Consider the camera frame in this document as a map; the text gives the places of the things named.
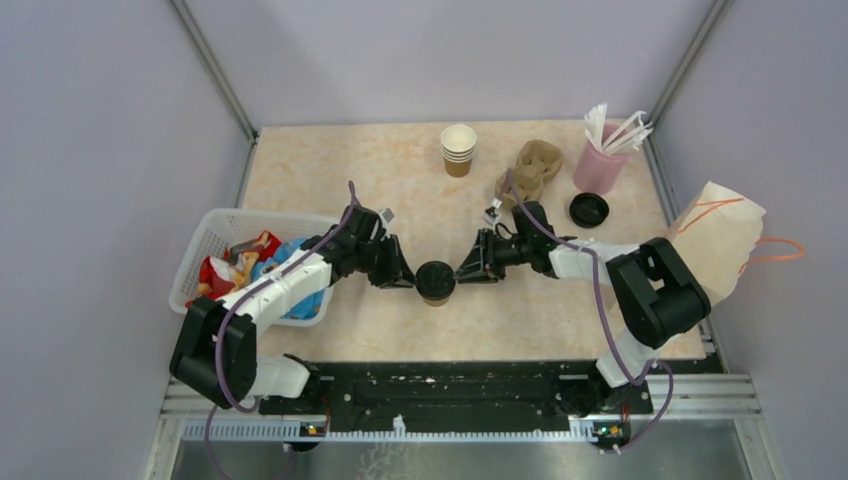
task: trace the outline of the orange rope handle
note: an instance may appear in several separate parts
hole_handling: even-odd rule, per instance
[[[793,240],[787,240],[785,238],[776,238],[776,237],[764,237],[757,240],[757,245],[761,243],[785,243],[787,245],[792,245],[797,248],[798,251],[791,255],[769,255],[765,257],[754,257],[749,259],[747,262],[743,263],[741,267],[739,267],[739,275],[742,275],[742,272],[745,271],[745,267],[751,263],[760,263],[760,262],[785,262],[787,260],[794,260],[796,258],[801,258],[807,254],[807,249],[805,249],[800,243],[795,242]]]
[[[713,210],[717,210],[717,209],[719,209],[719,208],[721,208],[725,205],[730,205],[731,203],[741,202],[743,200],[745,200],[745,199],[744,198],[731,198],[731,199],[728,199],[728,200],[716,200],[716,201],[713,201],[713,202],[696,203],[695,204],[696,207],[706,207],[707,205],[712,205],[712,206],[710,208],[704,210],[703,212],[701,212],[701,214],[698,215],[697,217],[695,217],[694,219],[692,219],[691,222],[689,222],[686,225],[684,225],[683,227],[681,227],[680,230],[677,231],[677,233],[685,232],[686,229],[691,227],[693,223],[704,218],[704,216],[706,216],[708,213],[712,212]]]

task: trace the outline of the metal frame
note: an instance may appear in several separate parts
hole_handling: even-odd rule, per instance
[[[240,206],[249,180],[250,168],[253,163],[258,141],[258,132],[248,118],[223,69],[216,60],[186,1],[168,0],[168,3],[173,8],[192,48],[209,74],[210,80],[217,89],[222,101],[249,142],[250,148],[235,199],[235,205]],[[713,32],[717,22],[733,3],[734,0],[714,0],[704,21],[651,112],[650,118],[655,125],[661,123],[680,85],[697,61],[703,45]],[[675,200],[665,164],[653,137],[650,137],[645,144],[645,154],[666,220],[671,223],[679,214],[680,208]],[[715,354],[719,362],[721,362],[720,354],[722,349],[716,348],[714,345],[714,342],[720,342],[718,342],[718,339],[714,335],[709,319],[701,322],[700,329],[705,350],[708,352],[708,361],[705,363],[711,363],[709,362],[709,356],[712,354]],[[687,365],[685,371],[688,372],[691,370],[693,370],[693,366]],[[649,376],[647,384],[650,396],[655,399],[664,398],[668,392],[667,379],[663,375]],[[202,438],[205,430],[205,419],[210,407],[211,403],[208,400],[193,392],[185,385],[172,380],[163,402],[154,442],[150,449],[143,477],[145,480],[170,479],[175,462],[177,461],[180,442],[184,439]],[[646,420],[652,416],[653,414],[634,414],[632,418]],[[616,415],[591,415],[585,419],[570,418],[570,429],[567,431],[541,432],[536,430],[533,432],[517,433],[407,432],[402,419],[400,423],[396,419],[393,425],[394,428],[391,431],[367,433],[331,431],[331,434],[324,438],[323,441],[590,441],[593,438],[591,434],[594,422],[608,422],[615,420],[616,417]],[[675,375],[674,395],[672,396],[670,408],[663,417],[663,420],[701,421],[715,419],[732,419],[735,421],[739,441],[753,480],[785,478],[781,463],[776,455],[776,449],[766,428],[759,400],[748,375],[704,373]],[[217,421],[213,424],[213,429],[210,433],[213,439],[237,441],[315,441],[314,438],[302,437],[299,427],[304,422],[315,423],[322,422],[323,420],[324,417],[322,415],[257,418],[255,415],[245,416],[228,410],[218,412]]]

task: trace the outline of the paper bag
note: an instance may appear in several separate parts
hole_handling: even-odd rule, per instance
[[[713,307],[736,288],[740,268],[763,232],[765,213],[744,196],[709,182],[666,232]]]

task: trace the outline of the table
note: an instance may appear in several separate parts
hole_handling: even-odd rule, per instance
[[[350,179],[364,206],[392,209],[391,231],[413,271],[429,260],[455,268],[471,250],[477,230],[486,226],[481,217],[495,180],[514,165],[526,141],[542,139],[565,154],[562,170],[540,200],[558,235],[641,243],[664,232],[641,153],[605,196],[607,221],[584,230],[566,213],[578,193],[571,176],[586,142],[582,121],[467,124],[477,132],[478,146],[463,178],[448,176],[442,165],[439,134],[449,123],[264,128],[243,207],[340,216]],[[617,306],[609,317],[614,332],[624,328]],[[527,265],[508,268],[498,284],[458,286],[438,308],[426,305],[414,290],[379,290],[364,275],[353,275],[336,284],[319,324],[275,326],[259,340],[260,353],[291,353],[316,362],[578,360],[606,349],[591,285],[544,277]],[[698,329],[666,346],[662,356],[704,358]]]

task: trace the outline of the plastic bin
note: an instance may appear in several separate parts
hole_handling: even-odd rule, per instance
[[[256,238],[263,230],[268,230],[285,242],[296,238],[309,238],[323,235],[338,223],[335,217],[307,215],[300,213],[266,212],[261,210],[242,210],[238,208],[217,208],[203,216],[200,226],[195,230],[188,250],[174,277],[168,303],[171,310],[185,315],[186,302],[197,297],[197,274],[200,264],[207,256],[220,257],[224,250],[234,244]],[[275,323],[293,327],[309,327],[320,322],[327,313],[327,305],[333,296],[333,287],[324,290],[321,308],[315,317],[298,320],[281,318]]]

